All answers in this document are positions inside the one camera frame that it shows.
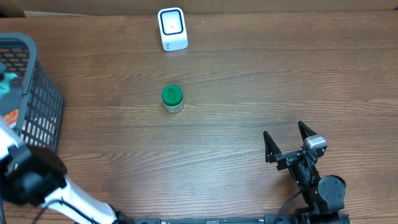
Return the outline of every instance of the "basket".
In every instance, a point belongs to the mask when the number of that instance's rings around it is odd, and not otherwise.
[[[0,34],[0,62],[17,75],[0,98],[0,114],[26,144],[57,151],[65,102],[37,61],[34,41],[21,33]]]

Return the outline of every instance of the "green cap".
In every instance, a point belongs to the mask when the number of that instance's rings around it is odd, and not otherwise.
[[[162,91],[162,100],[167,106],[177,106],[182,102],[182,90],[176,85],[166,86]]]

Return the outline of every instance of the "white device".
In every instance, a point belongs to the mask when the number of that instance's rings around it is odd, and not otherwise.
[[[184,13],[179,7],[160,10],[157,19],[165,51],[182,50],[188,47]]]

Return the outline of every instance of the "wood grain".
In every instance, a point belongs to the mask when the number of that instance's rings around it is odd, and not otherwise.
[[[329,141],[321,175],[348,183],[353,223],[398,222],[398,14],[187,15],[189,48],[166,53],[154,16],[2,19],[24,32],[62,90],[59,155],[70,177],[131,217],[253,217],[297,187],[265,163],[302,120]],[[180,85],[182,112],[163,109]],[[297,200],[286,212],[302,205]],[[6,204],[9,223],[37,208]],[[41,223],[71,223],[48,211]]]

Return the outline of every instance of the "robotic arm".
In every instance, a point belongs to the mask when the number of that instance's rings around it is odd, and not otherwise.
[[[338,176],[320,178],[315,164],[326,151],[327,142],[302,122],[298,123],[303,146],[282,155],[268,132],[266,162],[276,162],[278,170],[288,169],[307,204],[294,215],[265,215],[258,218],[207,218],[160,220],[128,219],[107,203],[99,202],[75,185],[67,168],[50,149],[27,146],[0,118],[0,188],[4,200],[14,204],[41,205],[56,210],[78,223],[94,224],[349,224],[344,208],[345,182]]]

